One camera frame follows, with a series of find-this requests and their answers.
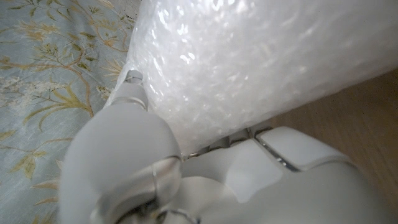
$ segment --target floral pattern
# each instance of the floral pattern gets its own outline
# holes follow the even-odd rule
[[[107,0],[0,0],[1,223],[57,223],[64,154],[108,98],[134,21]]]

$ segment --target plastic wrap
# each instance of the plastic wrap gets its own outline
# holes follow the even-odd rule
[[[129,69],[146,75],[150,109],[188,154],[398,66],[397,12],[393,0],[145,0],[116,89]]]

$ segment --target light blue fabric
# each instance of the light blue fabric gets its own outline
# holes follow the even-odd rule
[[[103,107],[133,26],[107,0],[1,1],[0,223],[57,223],[64,154]]]

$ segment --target wooden floor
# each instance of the wooden floor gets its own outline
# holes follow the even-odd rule
[[[398,214],[398,70],[271,119],[349,155]]]

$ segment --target white plastic part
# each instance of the white plastic part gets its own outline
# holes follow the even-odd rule
[[[397,12],[395,0],[145,0],[115,89],[142,72],[188,154],[396,68]]]
[[[256,136],[284,160],[300,170],[309,170],[332,161],[349,162],[348,156],[288,127],[279,127]]]
[[[277,183],[283,172],[255,140],[218,149],[184,163],[183,176],[202,176],[225,184],[239,203],[246,203],[258,191]]]

